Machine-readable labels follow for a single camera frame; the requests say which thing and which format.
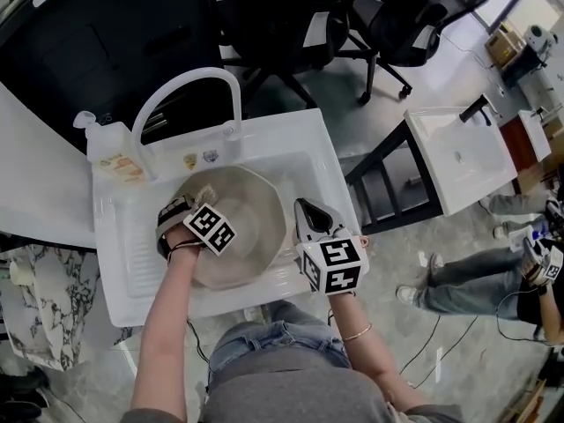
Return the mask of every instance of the bathroom sink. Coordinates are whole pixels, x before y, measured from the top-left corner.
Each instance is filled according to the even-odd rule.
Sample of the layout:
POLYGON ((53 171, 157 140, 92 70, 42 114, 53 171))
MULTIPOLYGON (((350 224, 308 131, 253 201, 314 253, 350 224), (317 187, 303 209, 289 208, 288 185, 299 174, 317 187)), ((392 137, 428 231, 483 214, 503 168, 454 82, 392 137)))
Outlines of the bathroom sink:
MULTIPOLYGON (((155 182, 124 187, 94 175, 96 246, 115 326, 144 324, 164 277, 167 263, 157 253, 154 234, 159 210, 190 174, 233 164, 228 152, 223 151, 222 141, 205 138, 194 144, 197 136, 188 133, 151 145, 153 152, 159 153, 160 170, 166 171, 155 182), (197 156, 193 171, 182 162, 188 154, 197 156)), ((345 179, 318 109, 243 121, 237 164, 257 172, 276 187, 289 236, 278 258, 255 282, 227 290, 194 286, 189 304, 191 318, 219 315, 309 291, 307 279, 293 261, 297 256, 291 237, 293 202, 297 197, 330 205, 341 212, 353 232, 360 234, 345 179)))
POLYGON ((517 177, 495 118, 477 113, 466 123, 466 108, 422 108, 404 114, 445 215, 461 211, 517 177))

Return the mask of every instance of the office chair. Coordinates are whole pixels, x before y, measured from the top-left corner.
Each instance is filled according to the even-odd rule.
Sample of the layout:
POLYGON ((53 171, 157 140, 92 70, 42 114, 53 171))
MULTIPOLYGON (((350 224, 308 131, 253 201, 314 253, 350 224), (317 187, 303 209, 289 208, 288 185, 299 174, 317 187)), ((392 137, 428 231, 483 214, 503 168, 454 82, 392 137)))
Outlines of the office chair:
POLYGON ((375 66, 378 64, 404 87, 399 98, 412 92, 412 86, 392 66, 418 67, 439 48, 445 26, 480 7, 487 0, 355 0, 349 11, 349 39, 359 50, 341 50, 336 56, 364 59, 368 63, 367 89, 359 99, 370 100, 375 66))
POLYGON ((217 21, 223 32, 220 43, 233 46, 241 57, 225 59, 224 65, 249 68, 243 74, 245 79, 258 71, 242 89, 242 105, 252 99, 270 75, 275 75, 306 102, 307 108, 317 108, 293 74, 311 68, 322 69, 332 61, 335 52, 345 44, 349 31, 347 12, 352 3, 353 0, 223 0, 215 3, 217 21), (312 21, 321 24, 325 33, 318 35, 313 45, 308 45, 312 21))

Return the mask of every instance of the jeans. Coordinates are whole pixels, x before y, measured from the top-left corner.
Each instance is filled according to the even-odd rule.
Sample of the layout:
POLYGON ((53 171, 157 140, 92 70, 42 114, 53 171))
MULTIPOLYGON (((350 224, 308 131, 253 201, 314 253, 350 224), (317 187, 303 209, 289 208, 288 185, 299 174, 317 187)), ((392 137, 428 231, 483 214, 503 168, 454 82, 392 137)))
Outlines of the jeans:
MULTIPOLYGON (((550 191, 536 193, 533 195, 514 195, 502 196, 495 195, 490 200, 489 211, 496 215, 528 215, 530 213, 544 213, 546 201, 552 193, 550 191)), ((543 226, 548 227, 548 222, 544 214, 538 216, 533 221, 517 223, 507 221, 503 223, 505 234, 521 230, 527 226, 532 226, 534 230, 541 232, 543 226)))
MULTIPOLYGON (((508 294, 518 292, 522 253, 490 249, 446 263, 415 297, 415 305, 443 315, 495 315, 508 294)), ((517 320, 518 295, 508 297, 498 316, 517 320)))
POLYGON ((333 366, 351 367, 343 342, 326 323, 287 301, 271 302, 267 308, 272 318, 271 324, 239 323, 221 337, 210 357, 209 384, 213 376, 229 362, 248 353, 280 346, 317 350, 333 366))

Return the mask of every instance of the faucet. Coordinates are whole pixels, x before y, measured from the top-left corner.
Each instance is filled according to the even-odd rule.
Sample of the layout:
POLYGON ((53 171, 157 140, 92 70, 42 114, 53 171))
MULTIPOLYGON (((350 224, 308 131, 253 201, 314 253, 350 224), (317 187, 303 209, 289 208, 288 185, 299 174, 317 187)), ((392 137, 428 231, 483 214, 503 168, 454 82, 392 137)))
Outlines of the faucet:
POLYGON ((466 122, 469 119, 472 119, 472 117, 476 113, 480 112, 484 116, 484 119, 486 120, 486 125, 488 127, 491 127, 492 121, 490 121, 489 117, 487 117, 486 113, 484 112, 484 107, 486 105, 488 105, 495 114, 498 114, 497 111, 495 111, 495 108, 494 108, 494 105, 492 105, 492 102, 484 94, 482 94, 476 99, 476 101, 474 103, 472 103, 467 109, 465 109, 465 111, 463 111, 460 114, 460 120, 462 122, 466 122))

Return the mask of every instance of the wheel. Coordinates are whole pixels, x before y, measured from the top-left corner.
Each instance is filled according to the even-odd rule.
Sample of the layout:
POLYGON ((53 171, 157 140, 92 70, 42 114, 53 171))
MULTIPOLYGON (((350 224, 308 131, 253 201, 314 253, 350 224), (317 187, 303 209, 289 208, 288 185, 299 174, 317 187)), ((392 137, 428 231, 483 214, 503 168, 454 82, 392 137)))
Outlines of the wheel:
POLYGON ((409 86, 404 86, 404 88, 399 92, 399 99, 403 100, 405 99, 408 95, 410 95, 412 93, 412 89, 409 86))
POLYGON ((243 72, 243 78, 245 80, 248 80, 249 78, 252 77, 253 73, 256 71, 256 69, 247 69, 243 72))
POLYGON ((366 105, 371 97, 369 93, 363 93, 359 98, 359 104, 366 105))

